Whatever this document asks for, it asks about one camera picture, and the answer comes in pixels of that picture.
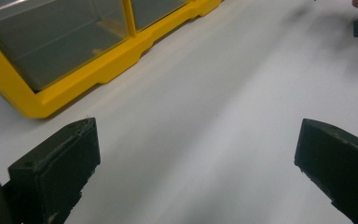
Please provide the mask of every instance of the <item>white floor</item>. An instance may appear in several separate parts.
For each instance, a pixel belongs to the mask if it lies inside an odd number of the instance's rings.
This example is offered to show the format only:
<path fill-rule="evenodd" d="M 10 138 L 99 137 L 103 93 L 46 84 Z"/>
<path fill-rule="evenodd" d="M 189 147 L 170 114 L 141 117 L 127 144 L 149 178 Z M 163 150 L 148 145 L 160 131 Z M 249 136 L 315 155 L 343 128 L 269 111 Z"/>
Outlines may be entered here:
<path fill-rule="evenodd" d="M 95 117 L 102 164 L 68 224 L 349 224 L 294 166 L 303 118 L 358 136 L 350 1 L 226 0 L 51 119 L 0 97 L 7 167 Z"/>

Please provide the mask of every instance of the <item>white surface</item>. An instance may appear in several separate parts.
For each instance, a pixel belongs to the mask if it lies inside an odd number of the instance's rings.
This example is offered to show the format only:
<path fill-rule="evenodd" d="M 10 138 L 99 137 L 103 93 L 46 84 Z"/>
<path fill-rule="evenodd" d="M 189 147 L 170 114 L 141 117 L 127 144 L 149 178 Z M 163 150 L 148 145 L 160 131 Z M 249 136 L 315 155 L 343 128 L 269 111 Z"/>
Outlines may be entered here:
<path fill-rule="evenodd" d="M 350 1 L 227 0 L 56 117 L 0 97 L 0 181 L 62 126 L 98 122 L 76 223 L 351 223 L 294 166 L 303 118 L 358 136 Z"/>

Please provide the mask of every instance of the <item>yellow base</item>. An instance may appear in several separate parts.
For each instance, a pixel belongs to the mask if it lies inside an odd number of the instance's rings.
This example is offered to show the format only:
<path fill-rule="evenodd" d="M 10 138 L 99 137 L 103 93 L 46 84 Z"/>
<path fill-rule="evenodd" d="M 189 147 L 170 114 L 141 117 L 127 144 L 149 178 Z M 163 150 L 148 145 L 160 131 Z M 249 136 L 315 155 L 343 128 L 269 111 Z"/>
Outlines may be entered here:
<path fill-rule="evenodd" d="M 205 16 L 222 0 L 192 0 L 141 32 L 136 32 L 131 2 L 124 0 L 130 37 L 46 89 L 35 93 L 0 51 L 0 93 L 25 117 L 46 118 L 92 86 L 104 84 L 139 61 L 153 43 L 183 22 Z"/>

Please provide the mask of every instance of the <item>plastic container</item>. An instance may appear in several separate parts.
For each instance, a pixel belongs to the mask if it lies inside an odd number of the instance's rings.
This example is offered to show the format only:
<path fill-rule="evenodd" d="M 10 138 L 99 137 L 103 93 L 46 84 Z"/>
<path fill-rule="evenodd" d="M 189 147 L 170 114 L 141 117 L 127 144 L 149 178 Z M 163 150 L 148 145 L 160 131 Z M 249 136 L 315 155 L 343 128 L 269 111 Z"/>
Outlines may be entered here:
<path fill-rule="evenodd" d="M 188 2 L 189 0 L 132 0 L 136 30 L 143 30 Z"/>
<path fill-rule="evenodd" d="M 221 2 L 0 0 L 0 94 L 24 116 L 46 118 L 119 76 L 160 38 Z M 148 13 L 155 15 L 148 20 Z M 145 24 L 137 28 L 135 20 Z"/>
<path fill-rule="evenodd" d="M 0 0 L 0 50 L 34 91 L 127 36 L 121 0 Z"/>

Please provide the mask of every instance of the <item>transparent bin wall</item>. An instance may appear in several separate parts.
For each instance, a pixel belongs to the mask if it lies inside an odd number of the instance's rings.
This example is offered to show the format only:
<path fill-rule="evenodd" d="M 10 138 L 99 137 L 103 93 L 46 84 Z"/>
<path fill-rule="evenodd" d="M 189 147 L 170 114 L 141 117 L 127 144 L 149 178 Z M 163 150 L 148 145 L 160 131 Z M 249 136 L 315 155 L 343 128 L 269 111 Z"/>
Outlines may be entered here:
<path fill-rule="evenodd" d="M 131 0 L 136 29 L 144 29 L 188 2 L 189 0 Z"/>
<path fill-rule="evenodd" d="M 127 36 L 121 0 L 57 0 L 0 20 L 0 49 L 35 91 Z"/>

